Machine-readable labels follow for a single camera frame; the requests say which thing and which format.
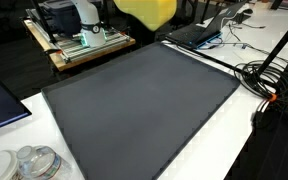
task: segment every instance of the power cord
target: power cord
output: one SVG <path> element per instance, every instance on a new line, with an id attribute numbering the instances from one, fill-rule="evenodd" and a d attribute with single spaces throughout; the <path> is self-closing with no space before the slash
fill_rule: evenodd
<path id="1" fill-rule="evenodd" d="M 245 23 L 242 23 L 244 26 L 250 27 L 250 28 L 255 28 L 255 29 L 264 29 L 266 26 L 251 26 Z"/>
<path id="2" fill-rule="evenodd" d="M 199 56 L 199 55 L 197 55 L 197 54 L 194 54 L 194 53 L 192 53 L 192 52 L 190 52 L 190 51 L 182 48 L 182 47 L 179 46 L 179 45 L 176 45 L 176 48 L 179 49 L 179 50 L 182 50 L 182 51 L 184 51 L 184 52 L 186 52 L 186 53 L 188 53 L 188 54 L 191 54 L 191 55 L 193 55 L 193 56 L 202 57 L 202 56 Z"/>
<path id="3" fill-rule="evenodd" d="M 221 29 L 223 28 L 223 23 L 224 23 L 224 20 L 231 20 L 231 19 L 234 19 L 237 15 L 237 12 L 234 14 L 233 17 L 224 17 L 221 21 Z"/>
<path id="4" fill-rule="evenodd" d="M 230 33 L 238 40 L 238 42 L 241 42 L 241 39 L 237 37 L 237 35 L 232 31 L 232 27 L 230 24 L 228 24 L 228 28 L 230 29 Z"/>
<path id="5" fill-rule="evenodd" d="M 253 94 L 266 99 L 272 104 L 275 110 L 284 111 L 284 107 L 288 106 L 288 71 L 281 71 L 279 68 L 284 69 L 276 63 L 269 66 L 262 77 L 258 74 L 258 68 L 264 61 L 252 61 L 247 64 L 238 64 L 236 67 L 242 66 L 242 72 L 234 71 L 235 77 L 241 84 Z M 268 79 L 271 82 L 271 87 L 276 92 L 267 88 L 267 84 L 263 79 Z"/>
<path id="6" fill-rule="evenodd" d="M 269 54 L 270 54 L 269 52 L 267 52 L 267 51 L 265 51 L 265 50 L 255 48 L 254 46 L 252 46 L 252 45 L 250 45 L 250 44 L 248 44 L 248 43 L 243 43 L 243 42 L 236 42 L 236 43 L 225 43 L 225 42 L 222 42 L 222 43 L 210 43 L 210 44 L 218 44 L 218 45 L 220 45 L 220 44 L 222 44 L 222 45 L 232 44 L 232 45 L 234 45 L 234 46 L 240 44 L 240 45 L 242 45 L 242 49 L 246 49 L 246 48 L 248 47 L 248 48 L 251 48 L 251 49 L 253 49 L 253 50 L 259 51 L 259 52 L 261 52 L 261 53 L 263 53 L 263 54 L 266 54 L 266 55 L 269 55 Z M 281 57 L 279 57 L 279 56 L 276 56 L 276 58 L 278 58 L 278 59 L 280 59 L 280 60 L 288 63 L 288 60 L 286 60 L 286 59 L 284 59 L 284 58 L 281 58 Z"/>
<path id="7" fill-rule="evenodd" d="M 220 40 L 220 42 L 218 44 L 211 45 L 210 47 L 207 47 L 207 48 L 199 48 L 198 50 L 210 50 L 210 49 L 214 49 L 214 48 L 219 47 L 220 45 L 222 45 L 223 39 L 222 38 L 217 38 L 217 39 Z"/>

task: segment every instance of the floor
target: floor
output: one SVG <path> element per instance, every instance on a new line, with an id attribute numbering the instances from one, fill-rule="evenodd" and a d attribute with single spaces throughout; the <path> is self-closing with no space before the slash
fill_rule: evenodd
<path id="1" fill-rule="evenodd" d="M 201 17 L 203 6 L 199 4 L 195 22 Z M 125 19 L 112 17 L 111 23 L 123 27 Z M 166 24 L 157 34 L 163 35 L 171 29 Z M 3 44 L 0 42 L 0 79 L 19 99 L 32 96 L 41 88 L 58 82 L 51 74 L 41 48 L 23 31 L 5 34 L 9 41 L 5 42 L 7 38 L 4 38 L 1 41 Z M 268 111 L 264 119 L 272 120 L 272 123 L 266 129 L 253 132 L 226 179 L 288 179 L 288 118 Z"/>

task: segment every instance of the yellow object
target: yellow object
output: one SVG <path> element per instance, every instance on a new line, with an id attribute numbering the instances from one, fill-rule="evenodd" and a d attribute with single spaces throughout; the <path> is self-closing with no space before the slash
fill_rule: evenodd
<path id="1" fill-rule="evenodd" d="M 149 30 L 155 31 L 170 20 L 176 11 L 176 0 L 114 0 L 124 13 L 140 20 Z"/>

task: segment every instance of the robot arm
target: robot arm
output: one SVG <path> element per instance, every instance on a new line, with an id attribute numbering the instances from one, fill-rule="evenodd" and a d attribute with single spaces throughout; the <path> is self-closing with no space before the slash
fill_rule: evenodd
<path id="1" fill-rule="evenodd" d="M 88 0 L 71 0 L 81 18 L 81 38 L 83 46 L 96 47 L 105 44 L 104 29 L 98 17 L 96 7 Z"/>

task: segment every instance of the white tabletop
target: white tabletop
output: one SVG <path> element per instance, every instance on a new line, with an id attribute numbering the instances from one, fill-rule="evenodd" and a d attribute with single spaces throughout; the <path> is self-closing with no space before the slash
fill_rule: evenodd
<path id="1" fill-rule="evenodd" d="M 259 10 L 255 13 L 257 15 L 245 23 L 254 23 L 252 24 L 254 26 L 266 25 L 266 29 L 257 30 L 245 27 L 243 30 L 237 30 L 236 34 L 243 42 L 270 51 L 288 29 L 288 11 Z M 231 64 L 240 63 L 243 60 L 239 56 L 242 55 L 236 55 L 235 51 L 240 51 L 240 49 L 227 45 L 222 49 L 209 50 L 207 53 L 230 61 Z M 281 56 L 288 58 L 288 48 L 283 50 Z M 200 60 L 231 73 L 220 65 L 204 59 Z M 261 98 L 239 87 L 192 138 L 159 179 L 223 179 L 252 132 L 252 114 L 260 102 L 262 102 Z M 0 151 L 7 149 L 17 151 L 25 145 L 50 146 L 73 166 L 72 179 L 83 179 L 42 95 L 39 93 L 27 98 L 23 100 L 23 103 L 33 115 L 0 128 Z"/>

